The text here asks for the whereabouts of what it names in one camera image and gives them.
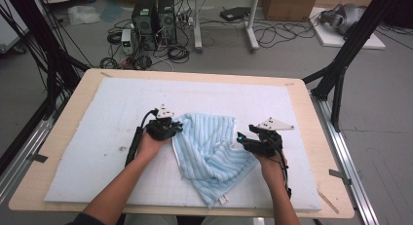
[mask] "hand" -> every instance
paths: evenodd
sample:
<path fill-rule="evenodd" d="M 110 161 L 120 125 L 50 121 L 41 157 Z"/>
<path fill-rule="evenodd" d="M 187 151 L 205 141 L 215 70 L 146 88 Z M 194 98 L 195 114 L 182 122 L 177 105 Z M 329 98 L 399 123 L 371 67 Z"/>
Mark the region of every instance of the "hand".
<path fill-rule="evenodd" d="M 144 158 L 148 161 L 154 159 L 163 145 L 169 142 L 166 140 L 156 140 L 148 132 L 144 132 L 140 139 L 139 148 L 137 149 L 136 158 Z"/>

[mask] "white cloth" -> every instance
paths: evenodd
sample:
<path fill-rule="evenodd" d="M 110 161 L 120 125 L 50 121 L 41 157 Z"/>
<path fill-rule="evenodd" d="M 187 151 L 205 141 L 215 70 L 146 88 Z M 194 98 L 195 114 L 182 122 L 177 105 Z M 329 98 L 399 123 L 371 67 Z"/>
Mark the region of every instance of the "white cloth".
<path fill-rule="evenodd" d="M 185 114 L 176 118 L 183 131 L 172 138 L 183 177 L 191 180 L 206 206 L 212 208 L 255 166 L 244 149 L 233 149 L 235 118 Z"/>

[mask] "black pole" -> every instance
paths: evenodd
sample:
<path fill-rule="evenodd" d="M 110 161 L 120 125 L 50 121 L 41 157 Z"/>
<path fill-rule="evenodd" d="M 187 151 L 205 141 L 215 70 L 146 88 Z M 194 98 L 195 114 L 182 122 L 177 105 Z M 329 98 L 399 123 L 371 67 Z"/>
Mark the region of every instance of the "black pole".
<path fill-rule="evenodd" d="M 327 100 L 328 94 L 335 88 L 331 122 L 336 131 L 340 131 L 339 115 L 346 71 L 396 1 L 372 0 L 334 60 L 327 67 L 303 79 L 308 84 L 322 78 L 317 87 L 312 89 L 312 95 L 320 100 Z"/>

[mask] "computer tower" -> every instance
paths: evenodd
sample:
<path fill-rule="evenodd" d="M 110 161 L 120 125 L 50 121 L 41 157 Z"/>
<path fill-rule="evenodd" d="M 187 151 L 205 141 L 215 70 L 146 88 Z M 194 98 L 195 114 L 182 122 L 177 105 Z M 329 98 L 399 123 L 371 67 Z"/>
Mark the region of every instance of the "computer tower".
<path fill-rule="evenodd" d="M 157 50 L 155 35 L 160 30 L 156 0 L 136 0 L 131 14 L 139 47 Z"/>
<path fill-rule="evenodd" d="M 161 28 L 163 27 L 163 37 L 168 40 L 169 44 L 176 44 L 174 0 L 159 0 L 158 14 L 161 21 Z"/>

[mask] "desk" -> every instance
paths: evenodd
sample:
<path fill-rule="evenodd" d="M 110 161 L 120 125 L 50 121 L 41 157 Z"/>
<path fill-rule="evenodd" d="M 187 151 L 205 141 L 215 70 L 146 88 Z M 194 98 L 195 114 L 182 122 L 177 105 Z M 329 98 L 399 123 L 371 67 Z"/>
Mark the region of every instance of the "desk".
<path fill-rule="evenodd" d="M 49 189 L 59 160 L 74 135 L 101 80 L 105 77 L 142 78 L 174 81 L 200 81 L 216 83 L 240 83 L 251 85 L 272 85 L 286 87 L 299 123 L 300 131 L 318 187 L 322 210 L 297 212 L 299 217 L 350 218 L 354 216 L 353 206 L 341 178 L 328 174 L 337 170 L 328 143 L 319 123 L 304 83 L 298 79 L 191 74 L 172 72 L 121 71 L 91 69 L 83 77 L 74 95 L 57 120 L 55 127 L 45 141 L 41 155 L 48 156 L 44 163 L 33 162 L 16 193 L 10 200 L 10 209 L 81 211 L 85 204 L 45 203 L 43 199 Z M 273 216 L 271 209 L 214 208 L 178 206 L 127 206 L 127 213 L 161 213 L 187 215 L 232 215 Z"/>

